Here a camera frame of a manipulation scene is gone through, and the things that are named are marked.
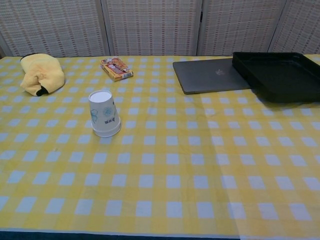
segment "woven panel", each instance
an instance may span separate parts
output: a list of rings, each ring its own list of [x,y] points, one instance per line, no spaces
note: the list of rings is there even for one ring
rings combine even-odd
[[[274,36],[272,52],[320,53],[320,0],[290,0]]]
[[[204,0],[199,55],[267,51],[283,0]]]
[[[200,0],[103,0],[115,55],[195,55]]]
[[[95,0],[0,1],[0,31],[13,56],[106,54]]]

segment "small box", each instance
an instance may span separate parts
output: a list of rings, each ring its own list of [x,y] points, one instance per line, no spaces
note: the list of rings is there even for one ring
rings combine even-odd
[[[102,69],[114,81],[119,81],[132,77],[134,72],[119,58],[106,58],[100,61]]]

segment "white paper cup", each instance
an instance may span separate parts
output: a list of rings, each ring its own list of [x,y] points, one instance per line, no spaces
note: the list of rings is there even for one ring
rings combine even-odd
[[[93,131],[99,137],[111,137],[121,129],[121,120],[110,91],[98,90],[89,95]]]

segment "cup rim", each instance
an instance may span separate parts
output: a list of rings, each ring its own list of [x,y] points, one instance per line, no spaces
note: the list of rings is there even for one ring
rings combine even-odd
[[[92,93],[90,93],[90,95],[88,96],[89,102],[96,104],[96,102],[90,100],[90,97],[91,97],[93,94],[100,93],[100,92],[109,93],[109,94],[111,95],[111,97],[110,97],[107,101],[109,101],[109,100],[112,99],[112,97],[113,97],[113,96],[112,96],[112,93],[111,93],[109,90],[100,89],[100,90],[93,91]]]

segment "yellow towel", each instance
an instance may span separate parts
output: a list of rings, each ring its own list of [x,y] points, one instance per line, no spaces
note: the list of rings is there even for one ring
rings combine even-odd
[[[50,94],[65,84],[59,61],[48,54],[27,55],[20,63],[25,72],[20,86],[33,96]]]

